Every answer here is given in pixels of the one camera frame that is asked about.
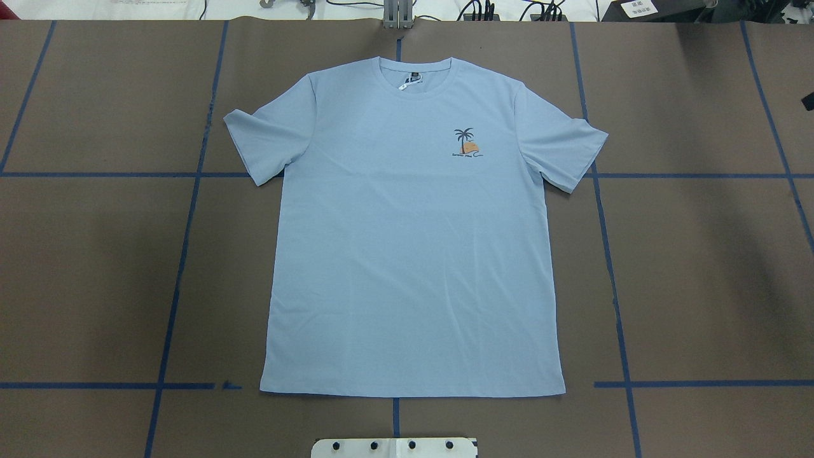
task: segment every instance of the black cable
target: black cable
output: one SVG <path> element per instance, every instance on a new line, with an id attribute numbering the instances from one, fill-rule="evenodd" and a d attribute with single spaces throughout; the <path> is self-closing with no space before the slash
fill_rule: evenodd
<path id="1" fill-rule="evenodd" d="M 336 5 L 337 7 L 353 7 L 353 6 L 356 6 L 356 5 L 372 5 L 374 7 L 384 8 L 383 4 L 381 4 L 381 3 L 373 3 L 373 2 L 346 2 L 346 3 L 340 3 L 340 2 L 334 2 L 333 0 L 325 0 L 325 2 L 328 3 L 329 5 Z"/>
<path id="2" fill-rule="evenodd" d="M 549 17 L 551 17 L 551 18 L 559 17 L 559 19 L 561 20 L 562 19 L 562 8 L 560 8 L 560 5 L 562 5 L 564 2 L 565 2 L 565 0 L 562 0 L 560 3 L 554 3 L 554 0 L 552 0 L 551 3 L 529 2 L 526 9 L 523 10 L 523 14 L 520 15 L 520 19 L 518 19 L 518 22 L 523 20 L 523 18 L 526 17 L 526 13 L 528 12 L 528 10 L 530 10 L 535 5 L 540 5 L 540 17 L 538 17 L 536 20 L 545 21 L 545 20 L 547 20 L 546 18 L 549 18 Z"/>
<path id="3" fill-rule="evenodd" d="M 768 17 L 772 14 L 772 10 L 777 4 L 777 0 L 772 0 L 772 4 L 766 8 L 766 17 L 764 17 L 764 24 L 768 24 Z"/>
<path id="4" fill-rule="evenodd" d="M 469 5 L 472 5 L 472 20 L 475 20 L 475 4 L 478 5 L 478 13 L 477 13 L 477 15 L 480 16 L 480 14 L 483 12 L 483 7 L 484 7 L 480 3 L 480 0 L 469 0 L 469 3 L 464 5 L 463 8 L 461 8 L 461 14 L 459 14 L 458 18 L 455 19 L 455 20 L 456 21 L 461 20 L 461 18 L 463 17 L 463 12 L 466 11 L 466 9 L 469 7 Z"/>
<path id="5" fill-rule="evenodd" d="M 543 16 L 543 13 L 545 13 L 545 3 L 543 3 L 543 2 L 529 2 L 526 9 L 523 10 L 523 14 L 520 15 L 520 19 L 518 19 L 517 21 L 520 22 L 521 20 L 523 20 L 523 18 L 526 17 L 526 13 L 528 12 L 528 10 L 532 9 L 532 7 L 535 6 L 535 5 L 540 5 L 540 16 Z"/>

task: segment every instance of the white label sticker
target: white label sticker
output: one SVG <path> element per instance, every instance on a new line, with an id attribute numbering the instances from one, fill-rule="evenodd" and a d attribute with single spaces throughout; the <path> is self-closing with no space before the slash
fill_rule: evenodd
<path id="1" fill-rule="evenodd" d="M 636 0 L 635 2 L 622 3 L 622 9 L 629 18 L 654 15 L 659 12 L 652 0 Z"/>
<path id="2" fill-rule="evenodd" d="M 408 86 L 412 86 L 413 84 L 418 84 L 418 83 L 420 83 L 422 81 L 424 81 L 424 80 L 421 78 L 421 73 L 413 72 L 413 73 L 410 74 L 409 77 L 407 77 L 407 79 L 405 79 L 405 83 L 403 85 L 399 86 L 399 90 L 404 90 Z"/>

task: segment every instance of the printed logo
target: printed logo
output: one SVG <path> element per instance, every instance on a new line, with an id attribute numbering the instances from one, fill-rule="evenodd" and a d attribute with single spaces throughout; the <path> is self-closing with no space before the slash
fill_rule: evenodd
<path id="1" fill-rule="evenodd" d="M 480 148 L 478 145 L 469 142 L 466 140 L 472 140 L 472 137 L 475 137 L 475 134 L 471 133 L 469 129 L 455 129 L 455 135 L 458 137 L 458 141 L 461 142 L 461 150 L 459 152 L 454 152 L 453 156 L 464 156 L 464 157 L 481 157 L 483 154 L 478 154 L 480 152 Z"/>

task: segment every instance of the light blue t-shirt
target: light blue t-shirt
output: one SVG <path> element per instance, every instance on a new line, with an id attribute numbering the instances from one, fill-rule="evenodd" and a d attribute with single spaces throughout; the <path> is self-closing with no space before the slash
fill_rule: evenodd
<path id="1" fill-rule="evenodd" d="M 565 392 L 543 180 L 607 134 L 459 59 L 310 73 L 224 118 L 260 186 L 285 168 L 260 389 Z"/>

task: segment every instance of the blue tape grid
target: blue tape grid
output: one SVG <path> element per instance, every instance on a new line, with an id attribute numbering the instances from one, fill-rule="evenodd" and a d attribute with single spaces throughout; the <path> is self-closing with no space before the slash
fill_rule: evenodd
<path id="1" fill-rule="evenodd" d="M 401 400 L 399 398 L 393 398 L 393 437 L 400 438 L 401 437 L 401 408 L 400 405 Z"/>
<path id="2" fill-rule="evenodd" d="M 585 88 L 582 81 L 582 68 L 580 67 L 580 51 L 576 42 L 576 29 L 573 22 L 568 23 L 571 29 L 571 47 L 574 50 L 574 65 L 576 68 L 576 80 L 580 88 L 580 102 L 582 104 L 582 117 L 588 121 L 588 104 L 585 101 Z M 630 430 L 633 440 L 633 450 L 636 458 L 641 458 L 641 443 L 639 441 L 639 424 L 636 420 L 636 405 L 633 402 L 633 388 L 630 385 L 630 369 L 628 367 L 628 352 L 624 344 L 624 329 L 622 326 L 622 314 L 619 312 L 619 295 L 616 292 L 616 277 L 613 270 L 613 259 L 611 258 L 611 244 L 608 241 L 607 226 L 605 224 L 605 209 L 602 206 L 602 192 L 599 187 L 599 177 L 597 163 L 591 164 L 593 173 L 593 190 L 597 199 L 597 211 L 599 213 L 599 226 L 602 229 L 602 245 L 605 249 L 605 264 L 610 276 L 610 287 L 613 291 L 613 307 L 616 313 L 616 340 L 619 343 L 619 357 L 622 363 L 622 375 L 624 377 L 624 390 L 628 398 L 628 416 L 630 418 Z"/>
<path id="3" fill-rule="evenodd" d="M 221 33 L 221 48 L 217 53 L 217 64 L 215 66 L 215 77 L 212 79 L 212 98 L 209 101 L 209 112 L 206 118 L 206 127 L 203 129 L 203 141 L 201 142 L 201 152 L 198 158 L 198 170 L 195 177 L 195 185 L 192 187 L 192 197 L 190 200 L 190 211 L 186 217 L 186 229 L 184 230 L 184 241 L 181 247 L 181 260 L 178 262 L 178 273 L 175 277 L 175 290 L 173 292 L 173 304 L 169 311 L 167 322 L 167 334 L 164 338 L 164 353 L 161 355 L 161 367 L 159 369 L 158 381 L 155 388 L 155 399 L 153 401 L 152 417 L 150 419 L 150 429 L 147 432 L 147 444 L 144 447 L 144 458 L 149 458 L 152 454 L 153 439 L 155 438 L 155 427 L 158 424 L 158 414 L 161 408 L 161 395 L 164 392 L 164 377 L 167 374 L 167 362 L 169 360 L 169 349 L 173 343 L 173 329 L 175 328 L 175 316 L 178 311 L 178 298 L 181 295 L 181 280 L 186 266 L 186 254 L 190 246 L 190 229 L 192 228 L 192 217 L 195 216 L 195 205 L 198 202 L 198 190 L 200 188 L 200 174 L 204 167 L 206 157 L 206 147 L 209 140 L 209 131 L 212 128 L 212 111 L 215 107 L 217 97 L 217 83 L 221 75 L 221 64 L 223 63 L 223 50 L 226 44 L 226 33 L 229 31 L 229 21 L 223 21 L 223 32 Z"/>
<path id="4" fill-rule="evenodd" d="M 172 342 L 173 328 L 175 316 L 177 313 L 178 298 L 180 295 L 180 283 L 186 264 L 186 253 L 189 246 L 189 234 L 192 223 L 192 217 L 195 212 L 195 205 L 201 178 L 247 178 L 249 175 L 245 172 L 203 172 L 203 162 L 206 154 L 206 147 L 208 143 L 208 135 L 212 126 L 212 113 L 217 95 L 217 83 L 220 76 L 221 64 L 223 59 L 223 52 L 225 46 L 225 39 L 228 30 L 228 21 L 224 22 L 223 31 L 221 34 L 221 47 L 218 53 L 218 60 L 216 66 L 215 77 L 212 82 L 212 99 L 209 104 L 209 111 L 207 115 L 207 122 L 204 129 L 203 141 L 201 144 L 201 151 L 199 154 L 198 168 L 195 172 L 5 172 L 5 166 L 20 123 L 23 119 L 26 106 L 33 91 L 34 84 L 37 80 L 37 75 L 42 67 L 42 62 L 45 54 L 50 45 L 51 38 L 53 37 L 54 30 L 57 22 L 51 21 L 46 40 L 43 43 L 42 50 L 37 60 L 37 65 L 29 81 L 28 88 L 23 97 L 20 110 L 15 119 L 15 124 L 11 130 L 6 148 L 4 150 L 2 159 L 0 160 L 0 177 L 8 178 L 195 178 L 195 185 L 190 200 L 190 211 L 187 215 L 187 224 L 184 234 L 184 242 L 182 245 L 182 254 L 179 261 L 178 273 L 176 278 L 176 286 L 173 292 L 173 304 L 170 310 L 168 320 L 167 333 L 164 339 L 164 352 L 162 354 L 161 366 L 156 383 L 128 383 L 128 382 L 0 382 L 0 389 L 4 390 L 155 390 L 155 400 L 153 405 L 153 413 L 151 416 L 150 431 L 147 437 L 147 444 L 145 448 L 145 457 L 150 456 L 152 449 L 152 441 L 155 437 L 155 427 L 158 420 L 158 412 L 160 410 L 161 392 L 163 390 L 214 390 L 216 384 L 214 383 L 167 383 L 164 381 L 166 375 L 166 367 L 168 362 L 169 348 Z M 576 31 L 574 24 L 569 24 L 571 28 L 571 44 L 574 52 L 574 62 L 576 69 L 576 76 L 580 92 L 580 104 L 582 113 L 585 120 L 588 120 L 588 107 L 586 104 L 584 84 L 582 79 L 582 71 L 580 67 L 579 49 L 576 40 Z M 599 186 L 599 179 L 607 178 L 724 178 L 724 179 L 786 179 L 789 182 L 794 202 L 800 215 L 803 229 L 806 232 L 808 243 L 812 252 L 814 252 L 814 237 L 808 224 L 806 214 L 803 210 L 802 204 L 799 199 L 799 193 L 794 183 L 795 179 L 811 179 L 814 174 L 793 174 L 791 173 L 786 153 L 782 147 L 780 137 L 777 133 L 777 128 L 774 124 L 771 110 L 768 106 L 765 93 L 760 82 L 759 74 L 755 66 L 754 57 L 752 55 L 751 44 L 749 36 L 746 31 L 746 23 L 741 22 L 741 31 L 743 36 L 746 53 L 749 59 L 752 76 L 755 79 L 755 85 L 759 93 L 760 101 L 764 107 L 769 127 L 772 131 L 772 136 L 777 146 L 777 151 L 783 164 L 785 173 L 783 174 L 704 174 L 704 173 L 601 173 L 598 171 L 596 163 L 592 164 L 590 171 L 585 175 L 586 178 L 591 178 L 594 184 L 594 192 L 597 199 L 597 211 L 599 216 L 600 228 L 602 230 L 602 243 L 606 255 L 606 267 L 610 276 L 611 287 L 613 292 L 613 304 L 616 313 L 616 328 L 617 339 L 619 342 L 619 355 L 623 368 L 624 381 L 596 381 L 594 387 L 598 389 L 625 389 L 628 398 L 628 412 L 631 421 L 631 431 L 633 436 L 633 444 L 637 457 L 641 457 L 641 444 L 639 441 L 638 426 L 636 420 L 635 404 L 633 402 L 632 389 L 648 389 L 648 388 L 698 388 L 698 387 L 810 387 L 814 386 L 814 380 L 698 380 L 698 381 L 632 381 L 630 379 L 630 371 L 627 361 L 627 351 L 624 344 L 624 327 L 622 325 L 621 314 L 619 312 L 619 299 L 615 284 L 615 274 L 613 271 L 613 261 L 611 257 L 611 249 L 607 235 L 607 227 L 605 221 L 605 212 L 602 205 L 602 193 Z M 402 40 L 396 40 L 396 60 L 401 61 L 401 44 Z M 224 384 L 224 390 L 237 390 L 240 389 L 237 385 Z M 392 400 L 393 412 L 393 435 L 400 437 L 400 399 L 394 398 Z"/>
<path id="5" fill-rule="evenodd" d="M 37 59 L 37 66 L 34 67 L 34 73 L 31 75 L 31 81 L 28 82 L 28 88 L 25 90 L 25 95 L 23 96 L 23 103 L 20 104 L 20 110 L 17 112 L 17 119 L 15 119 L 14 126 L 11 128 L 11 135 L 9 135 L 8 137 L 8 143 L 6 143 L 6 150 L 2 154 L 2 159 L 0 159 L 0 173 L 2 173 L 3 169 L 6 168 L 6 162 L 8 162 L 8 155 L 11 154 L 11 147 L 14 145 L 14 138 L 17 136 L 17 130 L 20 128 L 20 122 L 23 120 L 25 107 L 28 106 L 28 99 L 31 98 L 31 91 L 34 89 L 34 83 L 37 82 L 37 75 L 40 73 L 42 61 L 46 58 L 46 52 L 48 51 L 48 46 L 50 45 L 51 37 L 54 36 L 54 29 L 56 29 L 56 21 L 52 20 L 51 25 L 48 28 L 46 40 L 44 43 L 42 43 L 42 50 L 40 51 L 39 59 Z"/>
<path id="6" fill-rule="evenodd" d="M 157 383 L 0 381 L 2 390 L 156 390 Z M 164 383 L 162 390 L 214 390 L 214 383 Z"/>
<path id="7" fill-rule="evenodd" d="M 755 86 L 757 86 L 758 94 L 760 95 L 760 102 L 763 104 L 764 111 L 766 112 L 766 121 L 768 121 L 769 128 L 772 129 L 772 137 L 774 137 L 774 143 L 777 145 L 777 153 L 780 155 L 780 161 L 783 163 L 783 170 L 786 171 L 786 177 L 789 180 L 791 194 L 794 197 L 794 204 L 797 205 L 797 212 L 800 215 L 800 220 L 803 222 L 803 229 L 805 230 L 806 237 L 808 238 L 808 248 L 812 251 L 812 253 L 814 253 L 814 237 L 812 237 L 812 229 L 808 226 L 806 212 L 803 210 L 803 204 L 800 203 L 800 195 L 797 193 L 797 186 L 794 184 L 794 178 L 791 176 L 791 168 L 789 167 L 789 162 L 786 159 L 786 152 L 783 150 L 783 145 L 780 142 L 780 135 L 777 134 L 777 127 L 774 125 L 772 110 L 770 110 L 768 107 L 766 94 L 764 94 L 763 91 L 763 85 L 760 84 L 760 76 L 758 75 L 757 67 L 755 67 L 755 58 L 752 55 L 752 46 L 749 43 L 749 33 L 746 32 L 746 22 L 744 21 L 741 21 L 741 35 L 743 35 L 743 44 L 746 46 L 746 55 L 749 56 L 749 66 L 752 69 L 752 77 L 755 79 Z"/>
<path id="8" fill-rule="evenodd" d="M 759 386 L 814 386 L 814 380 L 655 380 L 655 381 L 595 381 L 594 388 L 723 388 Z"/>

